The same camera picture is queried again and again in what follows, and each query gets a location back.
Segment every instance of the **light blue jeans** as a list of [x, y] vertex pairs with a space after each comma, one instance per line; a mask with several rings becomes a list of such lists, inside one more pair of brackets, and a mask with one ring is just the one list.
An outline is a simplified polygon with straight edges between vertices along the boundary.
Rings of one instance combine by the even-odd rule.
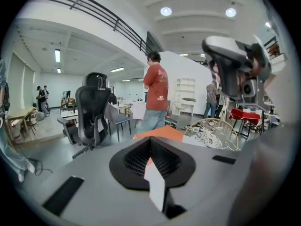
[[17, 174], [24, 174], [24, 171], [29, 166], [29, 161], [7, 144], [6, 133], [3, 127], [0, 128], [0, 155]]
[[141, 134], [160, 127], [164, 127], [166, 114], [167, 114], [167, 110], [163, 110], [163, 111], [145, 110], [142, 126], [138, 130], [137, 134]]
[[211, 116], [210, 117], [211, 118], [214, 117], [214, 115], [215, 115], [215, 109], [216, 109], [216, 104], [211, 104], [211, 103], [207, 102], [205, 113], [204, 113], [204, 118], [207, 118], [210, 108], [211, 108]]

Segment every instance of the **chair armrest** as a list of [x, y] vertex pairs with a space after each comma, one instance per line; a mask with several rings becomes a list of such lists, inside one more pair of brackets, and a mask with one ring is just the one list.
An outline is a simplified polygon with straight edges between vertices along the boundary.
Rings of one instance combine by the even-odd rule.
[[64, 125], [64, 126], [66, 126], [66, 125], [68, 125], [68, 124], [70, 123], [69, 120], [66, 120], [66, 119], [63, 118], [63, 117], [58, 117], [56, 120], [57, 120], [59, 123], [61, 123], [62, 125]]

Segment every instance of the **white shoe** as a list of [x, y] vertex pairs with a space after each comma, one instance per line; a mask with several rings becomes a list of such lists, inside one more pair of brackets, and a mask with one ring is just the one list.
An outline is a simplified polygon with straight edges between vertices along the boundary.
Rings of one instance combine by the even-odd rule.
[[20, 183], [22, 183], [24, 181], [24, 175], [21, 173], [18, 173], [18, 179], [19, 179]]
[[34, 167], [34, 165], [32, 165], [30, 162], [28, 164], [27, 169], [31, 172], [34, 173], [36, 171], [36, 168]]

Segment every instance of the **ceiling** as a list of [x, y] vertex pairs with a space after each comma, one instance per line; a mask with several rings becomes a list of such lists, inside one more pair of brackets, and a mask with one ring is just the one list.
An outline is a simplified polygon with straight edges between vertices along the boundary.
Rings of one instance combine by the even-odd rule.
[[[204, 61], [201, 43], [211, 35], [230, 36], [239, 41], [254, 41], [258, 24], [267, 22], [261, 0], [139, 0], [156, 21], [165, 40], [166, 48], [178, 54], [189, 54], [193, 60]], [[170, 16], [163, 16], [161, 8], [172, 9]], [[225, 15], [234, 8], [237, 15]]]
[[[24, 44], [45, 73], [86, 75], [100, 72], [110, 81], [143, 78], [144, 66], [133, 62], [123, 52], [90, 34], [79, 34], [68, 26], [53, 23], [18, 23]], [[55, 49], [61, 51], [61, 62], [55, 61]], [[111, 70], [124, 67], [123, 71]]]

